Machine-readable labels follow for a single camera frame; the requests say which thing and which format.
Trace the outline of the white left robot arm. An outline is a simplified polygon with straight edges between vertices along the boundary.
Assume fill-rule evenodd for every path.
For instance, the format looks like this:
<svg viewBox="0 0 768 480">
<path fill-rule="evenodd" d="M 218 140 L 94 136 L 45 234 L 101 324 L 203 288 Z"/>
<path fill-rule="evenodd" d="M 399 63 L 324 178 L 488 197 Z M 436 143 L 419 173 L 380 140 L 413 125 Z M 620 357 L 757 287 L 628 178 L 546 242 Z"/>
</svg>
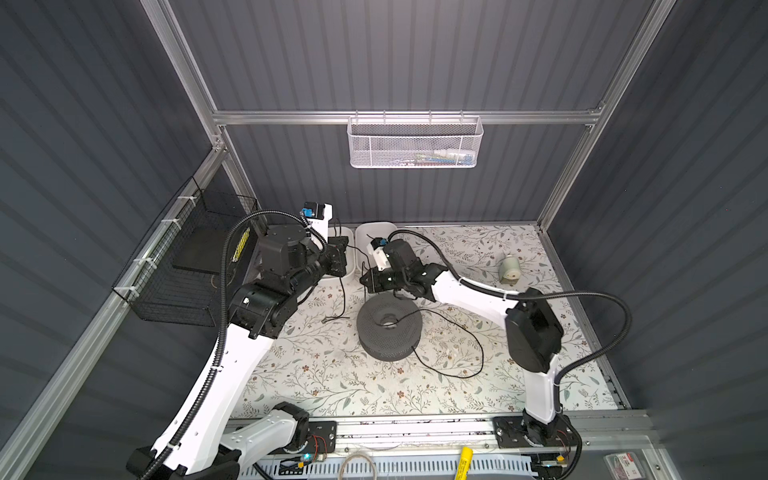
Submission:
<svg viewBox="0 0 768 480">
<path fill-rule="evenodd" d="M 235 479 L 273 451 L 298 451 L 307 440 L 308 413 L 287 402 L 239 431 L 225 431 L 249 378 L 287 321 L 323 277 L 346 273 L 346 246 L 328 241 L 332 205 L 307 202 L 297 215 L 284 213 L 285 224 L 267 228 L 256 242 L 258 278 L 229 293 L 230 245 L 247 223 L 264 214 L 258 210 L 243 217 L 225 237 L 214 348 L 165 431 L 129 457 L 126 468 L 139 479 Z"/>
</svg>

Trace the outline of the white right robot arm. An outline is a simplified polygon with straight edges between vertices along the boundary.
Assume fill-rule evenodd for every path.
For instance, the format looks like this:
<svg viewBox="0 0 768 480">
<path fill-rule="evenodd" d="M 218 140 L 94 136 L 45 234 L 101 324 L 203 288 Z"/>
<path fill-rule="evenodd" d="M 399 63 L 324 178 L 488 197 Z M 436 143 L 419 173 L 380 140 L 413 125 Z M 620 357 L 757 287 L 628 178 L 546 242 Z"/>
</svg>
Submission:
<svg viewBox="0 0 768 480">
<path fill-rule="evenodd" d="M 385 238 L 372 238 L 367 255 L 373 264 L 360 282 L 368 292 L 402 290 L 418 299 L 462 308 L 505 330 L 510 357 L 524 371 L 525 408 L 520 428 L 534 446 L 544 446 L 570 428 L 560 402 L 563 378 L 614 349 L 627 337 L 633 322 L 630 307 L 612 294 L 545 294 L 534 288 L 519 293 L 470 280 L 458 273 L 434 241 L 412 230 L 396 229 Z M 556 362 L 564 328 L 549 302 L 577 297 L 615 303 L 623 312 L 623 324 L 608 344 L 559 368 Z"/>
</svg>

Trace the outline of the grey perforated cable spool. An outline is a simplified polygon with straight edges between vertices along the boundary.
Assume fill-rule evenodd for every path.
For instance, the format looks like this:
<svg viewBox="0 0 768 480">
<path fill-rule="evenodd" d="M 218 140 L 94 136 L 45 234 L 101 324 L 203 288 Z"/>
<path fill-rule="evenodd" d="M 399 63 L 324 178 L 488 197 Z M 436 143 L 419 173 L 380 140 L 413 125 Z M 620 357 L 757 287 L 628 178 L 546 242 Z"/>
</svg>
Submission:
<svg viewBox="0 0 768 480">
<path fill-rule="evenodd" d="M 369 356 L 396 362 L 410 356 L 419 345 L 423 318 L 414 301 L 380 294 L 362 305 L 356 329 L 359 343 Z"/>
</svg>

